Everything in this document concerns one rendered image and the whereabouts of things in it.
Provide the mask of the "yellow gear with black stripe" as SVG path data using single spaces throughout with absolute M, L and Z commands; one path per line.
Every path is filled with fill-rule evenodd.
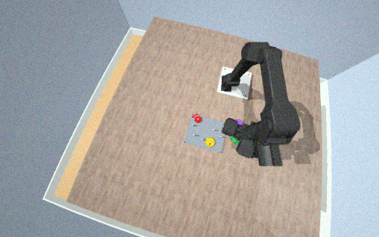
M 210 143 L 210 141 L 211 141 L 211 143 Z M 215 144 L 214 143 L 214 139 L 213 138 L 207 138 L 207 140 L 206 140 L 206 145 L 208 146 L 208 147 L 213 147 L 213 145 Z

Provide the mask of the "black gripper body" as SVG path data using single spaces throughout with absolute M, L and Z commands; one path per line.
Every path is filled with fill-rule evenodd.
M 259 142 L 258 139 L 254 139 L 251 134 L 251 126 L 255 122 L 251 122 L 251 125 L 245 124 L 245 127 L 237 126 L 238 121 L 235 121 L 233 118 L 228 118 L 224 124 L 222 132 L 228 136 L 246 136 L 249 140 Z M 237 127 L 236 127 L 237 126 Z M 233 135 L 234 134 L 234 135 Z

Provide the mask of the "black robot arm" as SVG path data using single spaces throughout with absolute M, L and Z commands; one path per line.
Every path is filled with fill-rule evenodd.
M 298 113 L 288 101 L 281 59 L 282 51 L 268 42 L 247 42 L 239 64 L 222 75 L 221 91 L 231 92 L 233 86 L 240 85 L 244 73 L 260 63 L 265 107 L 261 121 L 251 126 L 252 137 L 259 142 L 239 136 L 236 148 L 241 156 L 258 158 L 259 166 L 282 166 L 279 145 L 289 145 L 300 130 Z

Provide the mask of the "green gear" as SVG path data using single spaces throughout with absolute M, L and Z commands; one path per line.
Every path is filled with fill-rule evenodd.
M 239 140 L 236 140 L 236 139 L 234 139 L 233 137 L 230 137 L 230 138 L 231 138 L 233 144 L 234 144 L 234 143 L 235 143 L 235 144 L 236 144 L 236 143 L 237 143 L 237 144 L 239 143 Z

